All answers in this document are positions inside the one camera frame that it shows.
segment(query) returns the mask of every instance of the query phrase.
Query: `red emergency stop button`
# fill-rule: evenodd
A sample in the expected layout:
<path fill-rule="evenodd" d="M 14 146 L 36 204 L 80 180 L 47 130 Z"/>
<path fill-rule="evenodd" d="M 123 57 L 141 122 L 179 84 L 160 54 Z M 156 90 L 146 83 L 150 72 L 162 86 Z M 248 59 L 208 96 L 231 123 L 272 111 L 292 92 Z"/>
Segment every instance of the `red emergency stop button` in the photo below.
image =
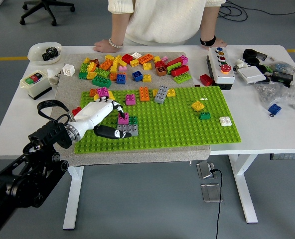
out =
<path fill-rule="evenodd" d="M 228 74 L 232 70 L 232 67 L 228 64 L 224 64 L 221 66 L 221 71 L 224 74 Z"/>

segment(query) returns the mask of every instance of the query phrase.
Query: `control box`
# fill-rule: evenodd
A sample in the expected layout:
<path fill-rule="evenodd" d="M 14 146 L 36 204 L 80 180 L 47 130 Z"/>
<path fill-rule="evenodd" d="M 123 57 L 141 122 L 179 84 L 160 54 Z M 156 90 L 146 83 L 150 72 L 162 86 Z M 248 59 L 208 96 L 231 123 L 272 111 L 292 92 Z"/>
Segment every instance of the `control box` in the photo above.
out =
<path fill-rule="evenodd" d="M 214 80 L 213 86 L 219 86 L 221 90 L 230 90 L 235 74 L 226 48 L 210 47 L 206 61 L 210 77 Z"/>

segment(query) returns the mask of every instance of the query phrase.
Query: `purple lego brick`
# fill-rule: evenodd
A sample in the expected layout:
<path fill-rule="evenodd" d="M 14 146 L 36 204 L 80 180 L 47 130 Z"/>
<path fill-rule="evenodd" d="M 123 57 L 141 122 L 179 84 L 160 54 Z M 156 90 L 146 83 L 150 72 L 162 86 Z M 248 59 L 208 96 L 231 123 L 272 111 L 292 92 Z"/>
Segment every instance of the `purple lego brick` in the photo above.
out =
<path fill-rule="evenodd" d="M 126 95 L 126 105 L 133 106 L 136 104 L 136 96 L 135 94 Z"/>
<path fill-rule="evenodd" d="M 122 118 L 120 113 L 118 115 L 118 124 L 129 124 L 129 113 L 124 113 L 125 117 Z"/>
<path fill-rule="evenodd" d="M 110 94 L 108 92 L 108 88 L 106 88 L 106 87 L 102 87 L 102 88 L 97 89 L 97 92 L 98 92 L 99 98 L 104 97 L 104 96 L 110 97 Z"/>
<path fill-rule="evenodd" d="M 186 65 L 188 63 L 188 58 L 184 55 L 181 55 L 181 58 L 183 60 L 183 65 Z"/>

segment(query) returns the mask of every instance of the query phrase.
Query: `black cable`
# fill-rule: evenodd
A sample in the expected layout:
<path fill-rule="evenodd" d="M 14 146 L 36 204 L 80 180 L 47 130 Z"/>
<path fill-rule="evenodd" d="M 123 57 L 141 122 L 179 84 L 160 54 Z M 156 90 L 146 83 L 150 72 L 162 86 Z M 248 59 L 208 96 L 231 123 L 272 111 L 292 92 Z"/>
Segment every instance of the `black cable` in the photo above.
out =
<path fill-rule="evenodd" d="M 213 172 L 220 172 L 221 173 L 221 187 L 220 187 L 220 194 L 219 194 L 219 206 L 218 206 L 218 215 L 217 215 L 217 225 L 216 225 L 216 239 L 218 237 L 218 222 L 219 222 L 219 215 L 221 213 L 221 199 L 222 199 L 222 183 L 223 183 L 223 174 L 219 169 L 212 169 L 210 170 L 211 173 Z"/>
<path fill-rule="evenodd" d="M 254 8 L 242 7 L 242 6 L 239 6 L 239 5 L 233 3 L 233 2 L 231 2 L 231 1 L 229 1 L 229 0 L 227 0 L 226 3 L 232 4 L 232 5 L 234 5 L 234 6 L 232 6 L 232 5 L 231 5 L 231 6 L 222 5 L 220 9 L 224 9 L 224 8 L 225 8 L 225 9 L 228 9 L 228 10 L 230 11 L 230 13 L 224 13 L 224 12 L 222 12 L 222 11 L 220 10 L 220 11 L 219 11 L 219 17 L 222 17 L 222 18 L 227 19 L 227 20 L 230 20 L 230 21 L 245 21 L 245 20 L 247 20 L 248 15 L 247 15 L 247 12 L 245 11 L 245 9 L 246 9 L 246 10 L 261 11 L 261 12 L 264 12 L 264 13 L 266 13 L 266 14 L 268 14 L 268 15 L 273 15 L 273 16 L 283 16 L 283 15 L 295 14 L 295 12 L 281 13 L 281 14 L 278 14 L 278 13 L 269 13 L 269 12 L 266 12 L 266 11 L 263 11 L 263 10 L 260 10 L 260 9 L 254 9 Z M 232 14 L 231 14 L 231 13 L 232 13 L 231 8 L 237 9 L 237 10 L 240 12 L 240 14 L 239 14 L 239 15 L 232 15 Z M 226 18 L 226 16 L 241 16 L 241 15 L 242 15 L 242 12 L 244 12 L 245 15 L 246 15 L 246 17 L 245 17 L 244 20 L 232 20 L 232 19 Z"/>

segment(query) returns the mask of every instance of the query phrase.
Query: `white robotic hand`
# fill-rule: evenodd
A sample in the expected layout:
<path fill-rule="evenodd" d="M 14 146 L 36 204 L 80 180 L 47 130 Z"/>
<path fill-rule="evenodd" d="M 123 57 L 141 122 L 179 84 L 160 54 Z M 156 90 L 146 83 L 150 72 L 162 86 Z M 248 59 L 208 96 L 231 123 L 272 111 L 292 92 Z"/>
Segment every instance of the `white robotic hand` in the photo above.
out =
<path fill-rule="evenodd" d="M 68 122 L 65 126 L 71 140 L 78 142 L 83 138 L 85 132 L 90 129 L 93 129 L 94 133 L 98 136 L 111 139 L 131 137 L 132 135 L 130 133 L 115 130 L 112 127 L 98 125 L 112 110 L 117 110 L 124 118 L 125 114 L 122 106 L 116 101 L 102 97 L 94 102 L 90 102 L 74 117 L 74 121 Z"/>

